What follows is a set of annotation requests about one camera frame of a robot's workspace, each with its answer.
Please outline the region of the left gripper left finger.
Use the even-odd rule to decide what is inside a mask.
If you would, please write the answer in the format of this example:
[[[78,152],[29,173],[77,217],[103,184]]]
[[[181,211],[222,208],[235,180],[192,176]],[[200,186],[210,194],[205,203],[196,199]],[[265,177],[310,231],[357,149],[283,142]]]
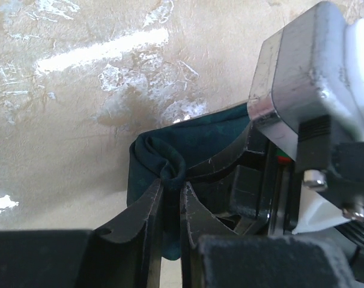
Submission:
[[[163,187],[146,192],[96,230],[94,287],[159,287],[163,227]]]

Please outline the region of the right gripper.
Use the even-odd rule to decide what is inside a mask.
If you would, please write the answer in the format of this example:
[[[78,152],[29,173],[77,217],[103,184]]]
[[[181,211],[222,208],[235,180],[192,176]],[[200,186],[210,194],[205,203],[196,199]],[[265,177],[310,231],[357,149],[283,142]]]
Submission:
[[[187,175],[199,201],[236,233],[201,239],[204,287],[364,287],[364,219],[293,233],[295,162],[254,125]]]

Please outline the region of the dark green tie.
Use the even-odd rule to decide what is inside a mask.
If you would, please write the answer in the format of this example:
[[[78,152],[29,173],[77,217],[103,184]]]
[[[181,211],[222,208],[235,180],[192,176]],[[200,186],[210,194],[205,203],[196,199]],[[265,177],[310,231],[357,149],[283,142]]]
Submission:
[[[180,191],[189,168],[229,146],[250,119],[241,104],[217,113],[140,134],[129,148],[127,205],[135,203],[156,180],[164,188],[162,256],[181,257]]]

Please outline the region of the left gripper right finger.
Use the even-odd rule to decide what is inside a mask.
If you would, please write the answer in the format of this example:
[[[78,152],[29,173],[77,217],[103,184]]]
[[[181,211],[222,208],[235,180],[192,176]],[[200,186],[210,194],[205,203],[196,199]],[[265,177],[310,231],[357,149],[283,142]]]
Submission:
[[[180,245],[183,287],[204,287],[204,253],[201,239],[210,236],[235,236],[198,199],[192,185],[185,183],[180,194]]]

